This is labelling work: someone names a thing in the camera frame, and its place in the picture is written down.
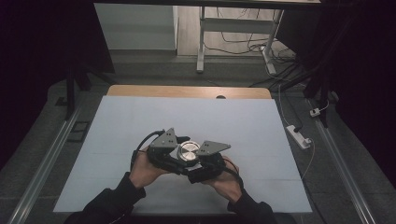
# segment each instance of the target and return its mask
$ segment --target hand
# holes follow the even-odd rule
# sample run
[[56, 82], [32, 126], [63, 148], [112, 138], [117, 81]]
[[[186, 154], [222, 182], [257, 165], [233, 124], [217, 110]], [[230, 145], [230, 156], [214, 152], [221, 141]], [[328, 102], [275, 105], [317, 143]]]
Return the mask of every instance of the hand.
[[134, 167], [129, 175], [129, 179], [137, 189], [141, 189], [151, 184], [160, 175], [169, 174], [169, 172], [157, 168], [149, 162], [148, 155], [146, 154], [147, 149], [148, 148], [146, 147], [142, 150], [144, 152], [139, 151], [137, 153], [136, 160], [134, 161]]
[[[227, 168], [239, 172], [239, 167], [235, 167], [231, 164], [231, 160], [223, 156]], [[242, 190], [239, 186], [238, 180], [230, 173], [222, 172], [221, 175], [216, 178], [206, 180], [202, 182], [205, 185], [209, 185], [216, 190], [216, 192], [222, 197], [226, 198], [232, 204], [236, 203], [242, 196]]]

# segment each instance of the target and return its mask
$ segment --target black device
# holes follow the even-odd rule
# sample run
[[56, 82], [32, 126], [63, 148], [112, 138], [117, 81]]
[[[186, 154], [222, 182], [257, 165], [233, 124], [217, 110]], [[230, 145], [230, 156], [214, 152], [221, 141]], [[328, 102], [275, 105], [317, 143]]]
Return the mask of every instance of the black device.
[[[243, 187], [239, 174], [226, 167], [220, 154], [222, 150], [230, 148], [231, 145], [204, 141], [199, 146], [190, 141], [188, 136], [177, 137], [173, 128], [149, 134], [134, 151], [131, 169], [140, 148], [154, 135], [158, 135], [158, 137], [148, 145], [146, 151], [149, 162], [154, 166], [177, 175], [186, 175], [192, 184], [215, 178], [225, 171], [234, 175], [241, 188]], [[175, 149], [177, 149], [177, 158], [170, 155]]]

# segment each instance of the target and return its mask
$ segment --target power strip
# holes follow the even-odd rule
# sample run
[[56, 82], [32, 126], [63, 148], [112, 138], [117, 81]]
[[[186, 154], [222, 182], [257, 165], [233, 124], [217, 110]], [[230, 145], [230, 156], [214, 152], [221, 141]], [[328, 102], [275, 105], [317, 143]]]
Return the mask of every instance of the power strip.
[[294, 129], [294, 125], [286, 127], [286, 130], [288, 130], [289, 134], [294, 138], [300, 149], [307, 149], [311, 147], [311, 140], [309, 138], [303, 138], [299, 132], [295, 133]]

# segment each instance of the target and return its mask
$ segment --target person's left hand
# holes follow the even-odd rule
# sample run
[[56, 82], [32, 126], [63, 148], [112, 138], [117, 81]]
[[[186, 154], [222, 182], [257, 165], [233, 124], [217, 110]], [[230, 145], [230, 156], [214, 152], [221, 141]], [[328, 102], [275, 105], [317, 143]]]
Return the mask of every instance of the person's left hand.
[[149, 162], [148, 155], [146, 154], [147, 149], [148, 148], [145, 147], [142, 149], [144, 152], [139, 151], [137, 153], [136, 160], [134, 161], [134, 167], [129, 175], [129, 179], [137, 189], [141, 189], [151, 184], [160, 175], [169, 174], [169, 172], [157, 168]]

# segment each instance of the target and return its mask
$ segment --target person's right hand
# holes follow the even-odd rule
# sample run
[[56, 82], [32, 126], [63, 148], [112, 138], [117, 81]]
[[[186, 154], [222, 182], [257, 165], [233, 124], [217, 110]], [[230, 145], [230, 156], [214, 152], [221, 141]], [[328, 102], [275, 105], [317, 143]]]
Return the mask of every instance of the person's right hand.
[[[231, 164], [232, 161], [228, 157], [223, 156], [223, 159], [226, 163], [227, 168], [239, 173], [239, 167], [237, 167], [236, 165], [234, 167]], [[232, 174], [224, 171], [216, 178], [203, 181], [202, 183], [214, 188], [219, 195], [226, 198], [232, 204], [235, 204], [242, 196], [242, 190], [239, 186], [238, 180]]]

